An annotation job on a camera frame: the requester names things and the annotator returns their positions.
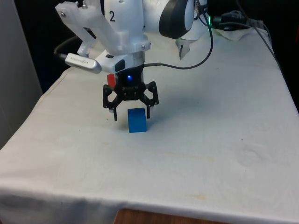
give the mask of white tablecloth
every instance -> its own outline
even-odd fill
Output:
[[[180,63],[152,38],[147,62]],[[193,70],[145,68],[160,104],[146,133],[129,134],[102,106],[106,74],[68,69],[0,151],[3,224],[111,224],[132,208],[230,223],[299,223],[299,116],[281,72],[252,31],[214,35]]]

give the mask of wooden floor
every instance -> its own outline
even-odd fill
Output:
[[[136,210],[119,210],[114,224],[223,224],[194,218],[163,215]]]

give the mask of number 2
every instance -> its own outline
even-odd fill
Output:
[[[113,12],[113,11],[110,11],[109,13],[110,13],[110,15],[112,16],[111,19],[110,19],[110,21],[111,21],[111,22],[115,22],[115,20],[113,19],[114,16],[115,16],[114,12]]]

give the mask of blue block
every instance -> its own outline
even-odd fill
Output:
[[[146,117],[144,108],[128,109],[129,132],[146,132]]]

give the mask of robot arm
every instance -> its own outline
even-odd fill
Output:
[[[68,54],[65,62],[94,73],[102,70],[115,76],[116,86],[103,87],[103,106],[114,113],[122,101],[140,100],[150,108],[159,104],[155,82],[143,82],[145,51],[150,41],[144,32],[157,33],[177,39],[192,27],[194,0],[86,0],[83,6],[64,2],[56,6],[64,24],[83,42],[79,55]],[[90,30],[105,47],[96,59],[88,58],[88,51],[95,42],[84,29]],[[153,93],[149,99],[145,90]],[[110,102],[108,96],[116,93]]]
[[[78,54],[87,57],[95,42],[84,29],[90,28],[106,49],[96,61],[104,71],[116,73],[143,64],[144,56],[138,59],[133,54],[150,49],[144,32],[172,39],[186,34],[193,23],[194,0],[86,0],[80,8],[76,3],[64,2],[56,10],[64,24],[83,41]],[[79,57],[72,58],[77,61],[68,61],[69,57],[67,62],[76,65]],[[125,66],[116,68],[122,60]]]

